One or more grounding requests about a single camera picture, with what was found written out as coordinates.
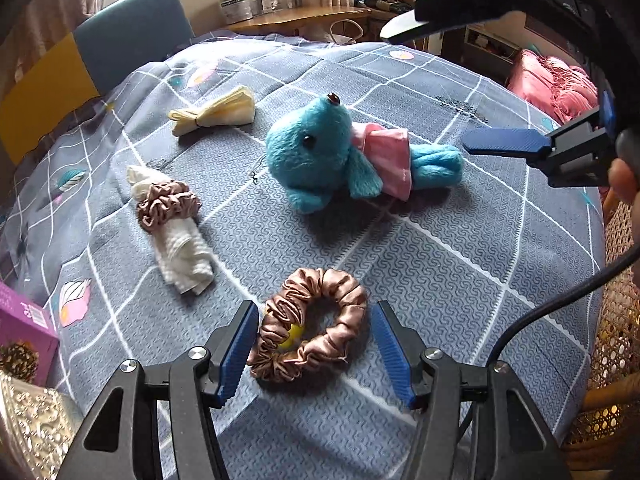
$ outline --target jar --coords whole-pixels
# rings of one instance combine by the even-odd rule
[[[220,0],[220,8],[227,25],[244,22],[254,16],[251,0]]]
[[[262,12],[262,0],[249,0],[249,5],[251,7],[251,13],[254,16],[260,16],[263,14]]]
[[[292,9],[293,0],[273,0],[274,10]]]

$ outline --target bed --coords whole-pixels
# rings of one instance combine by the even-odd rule
[[[240,301],[262,306],[300,266],[350,272],[370,302],[388,300],[429,345],[484,364],[511,321],[603,265],[597,190],[548,188],[520,160],[465,155],[453,190],[415,192],[407,203],[337,196],[311,216],[292,211],[264,168],[256,184],[248,174],[274,120],[332,91],[353,120],[404,126],[415,143],[460,146],[462,131],[487,124],[555,126],[489,79],[380,43],[228,31],[193,43],[66,117],[17,168],[2,211],[2,279],[50,312],[60,350],[49,383],[85,412],[121,361],[175,358],[229,322]],[[208,76],[189,86],[198,69]],[[172,136],[169,110],[238,84],[255,93],[253,124]],[[215,254],[215,282],[200,296],[163,282],[136,223],[129,164],[183,180],[201,198],[197,223]],[[70,170],[84,175],[60,189]],[[60,290],[79,280],[90,280],[88,312],[62,328]],[[558,438],[580,407],[600,300],[594,293],[540,320],[503,354]],[[170,476],[167,420],[161,406]],[[264,386],[246,368],[213,420],[231,478],[399,478],[415,429],[366,329],[339,372]]]

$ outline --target purple box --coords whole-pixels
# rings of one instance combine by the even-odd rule
[[[57,347],[58,336],[44,309],[0,282],[0,368],[44,386]]]

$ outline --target stuffed animal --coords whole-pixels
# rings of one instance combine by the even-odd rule
[[[463,167],[454,146],[409,144],[404,128],[352,123],[333,93],[273,124],[266,162],[292,206],[305,214],[322,209],[344,186],[352,198],[386,192],[400,200],[412,189],[455,186]]]

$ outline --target yellow board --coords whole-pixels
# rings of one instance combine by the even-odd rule
[[[96,96],[76,41],[68,34],[0,103],[0,140],[14,164],[68,113]]]

